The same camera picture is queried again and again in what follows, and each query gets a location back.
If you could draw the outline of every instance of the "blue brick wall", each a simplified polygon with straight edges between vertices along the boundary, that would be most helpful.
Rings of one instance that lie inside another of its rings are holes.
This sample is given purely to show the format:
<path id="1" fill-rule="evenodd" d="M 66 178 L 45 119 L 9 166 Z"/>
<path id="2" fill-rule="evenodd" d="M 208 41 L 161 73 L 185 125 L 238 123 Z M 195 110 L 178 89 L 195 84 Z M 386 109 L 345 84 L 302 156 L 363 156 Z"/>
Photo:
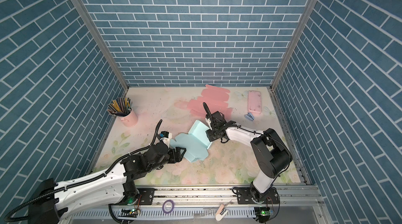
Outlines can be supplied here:
<path id="1" fill-rule="evenodd" d="M 121 94 L 70 0 L 0 0 L 1 223 L 41 181 L 84 175 Z"/>
<path id="2" fill-rule="evenodd" d="M 318 0 L 277 94 L 337 223 L 402 223 L 402 0 Z"/>
<path id="3" fill-rule="evenodd" d="M 83 0 L 130 86 L 268 86 L 307 0 Z"/>

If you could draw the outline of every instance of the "pink bucket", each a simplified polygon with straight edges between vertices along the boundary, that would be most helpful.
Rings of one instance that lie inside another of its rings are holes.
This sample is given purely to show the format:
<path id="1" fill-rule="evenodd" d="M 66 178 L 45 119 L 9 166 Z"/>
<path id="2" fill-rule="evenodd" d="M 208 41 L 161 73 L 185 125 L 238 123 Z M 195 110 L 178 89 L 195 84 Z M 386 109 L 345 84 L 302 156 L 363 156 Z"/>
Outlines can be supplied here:
<path id="1" fill-rule="evenodd" d="M 126 127 L 133 127 L 137 124 L 138 122 L 138 117 L 135 114 L 135 112 L 133 110 L 131 110 L 131 112 L 125 116 L 125 117 L 121 117 L 120 121 L 123 123 L 124 126 Z"/>

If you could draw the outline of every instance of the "floral tabletop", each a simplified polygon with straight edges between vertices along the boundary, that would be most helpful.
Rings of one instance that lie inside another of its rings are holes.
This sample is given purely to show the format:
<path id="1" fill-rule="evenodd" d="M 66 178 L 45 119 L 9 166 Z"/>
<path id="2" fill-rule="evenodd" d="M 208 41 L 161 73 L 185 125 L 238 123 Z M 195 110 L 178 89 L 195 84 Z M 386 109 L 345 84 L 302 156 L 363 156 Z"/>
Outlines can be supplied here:
<path id="1" fill-rule="evenodd" d="M 109 167 L 118 157 L 147 146 L 152 141 L 155 126 L 163 119 L 159 131 L 169 131 L 173 138 L 179 133 L 187 133 L 195 120 L 205 119 L 190 113 L 187 104 L 197 99 L 203 87 L 157 87 L 130 88 L 127 93 L 133 101 L 133 110 L 138 123 L 125 127 L 117 118 L 95 165 L 94 172 Z M 228 87 L 230 91 L 228 107 L 233 108 L 229 120 L 256 130 L 274 129 L 286 143 L 271 98 L 266 87 Z M 261 92 L 262 113 L 249 121 L 247 114 L 248 93 Z M 188 160 L 176 164 L 166 164 L 163 169 L 148 173 L 135 181 L 137 185 L 216 185 L 248 184 L 257 176 L 259 167 L 253 150 L 245 145 L 228 141 L 226 144 L 214 141 L 208 149 L 209 156 L 203 161 L 190 163 Z M 276 180 L 277 183 L 300 183 L 292 162 L 289 169 Z"/>

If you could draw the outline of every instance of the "black mounting plate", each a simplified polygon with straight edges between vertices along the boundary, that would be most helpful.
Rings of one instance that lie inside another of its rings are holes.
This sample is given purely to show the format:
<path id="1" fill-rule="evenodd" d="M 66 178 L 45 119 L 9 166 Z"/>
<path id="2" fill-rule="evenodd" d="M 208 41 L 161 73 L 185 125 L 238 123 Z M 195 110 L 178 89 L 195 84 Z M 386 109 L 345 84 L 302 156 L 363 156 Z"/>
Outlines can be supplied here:
<path id="1" fill-rule="evenodd" d="M 267 199 L 261 203 L 256 203 L 253 198 L 251 197 L 250 194 L 250 188 L 249 187 L 236 187 L 234 189 L 237 193 L 237 204 L 239 205 L 245 205 L 245 204 L 279 204 L 279 196 L 278 192 L 276 191 L 275 188 L 271 187 L 268 190 L 267 194 Z"/>
<path id="2" fill-rule="evenodd" d="M 139 191 L 139 195 L 141 195 L 140 203 L 139 205 L 145 205 L 145 206 L 149 206 L 152 205 L 152 201 L 153 201 L 153 195 L 155 193 L 155 189 L 154 188 L 137 188 Z M 117 204 L 114 205 L 118 205 L 118 206 L 127 206 L 127 202 L 119 202 Z"/>

